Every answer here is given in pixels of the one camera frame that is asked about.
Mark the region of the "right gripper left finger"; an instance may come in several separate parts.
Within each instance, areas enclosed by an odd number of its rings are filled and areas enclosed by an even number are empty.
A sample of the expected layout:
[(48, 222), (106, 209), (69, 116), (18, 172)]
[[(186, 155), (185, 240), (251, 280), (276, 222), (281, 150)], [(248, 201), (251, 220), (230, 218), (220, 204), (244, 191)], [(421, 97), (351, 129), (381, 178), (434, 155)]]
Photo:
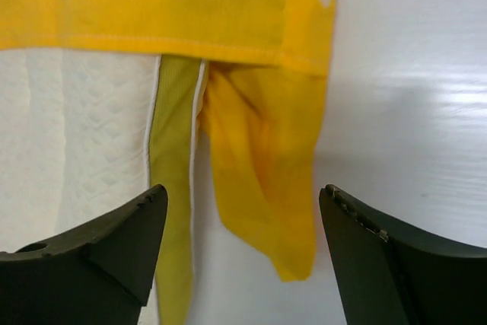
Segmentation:
[(3, 324), (136, 324), (167, 215), (161, 185), (14, 253), (1, 254)]

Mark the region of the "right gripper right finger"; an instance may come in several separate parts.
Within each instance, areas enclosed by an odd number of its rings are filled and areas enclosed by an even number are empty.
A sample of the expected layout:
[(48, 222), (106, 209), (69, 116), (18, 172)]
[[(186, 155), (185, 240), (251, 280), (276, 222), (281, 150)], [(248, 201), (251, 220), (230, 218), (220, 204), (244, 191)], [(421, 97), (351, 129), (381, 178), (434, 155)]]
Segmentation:
[(376, 210), (340, 188), (320, 213), (349, 324), (484, 324), (486, 250)]

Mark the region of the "cream pillow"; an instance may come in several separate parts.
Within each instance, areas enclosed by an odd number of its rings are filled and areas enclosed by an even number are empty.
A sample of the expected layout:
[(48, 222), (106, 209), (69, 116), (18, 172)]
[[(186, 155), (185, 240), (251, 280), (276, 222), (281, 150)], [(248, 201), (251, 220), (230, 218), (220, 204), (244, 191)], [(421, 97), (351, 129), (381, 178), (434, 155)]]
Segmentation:
[(168, 192), (142, 324), (184, 324), (193, 289), (197, 100), (206, 62), (170, 55), (17, 49), (1, 54), (1, 249)]

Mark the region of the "yellow pillowcase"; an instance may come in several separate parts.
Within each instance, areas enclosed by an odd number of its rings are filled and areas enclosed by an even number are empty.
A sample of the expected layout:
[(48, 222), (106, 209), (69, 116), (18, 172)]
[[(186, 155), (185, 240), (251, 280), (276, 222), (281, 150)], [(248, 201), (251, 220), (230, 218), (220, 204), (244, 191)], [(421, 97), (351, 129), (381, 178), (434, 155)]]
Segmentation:
[(209, 62), (200, 120), (224, 226), (284, 281), (316, 253), (312, 161), (336, 0), (1, 0), (1, 47), (162, 53)]

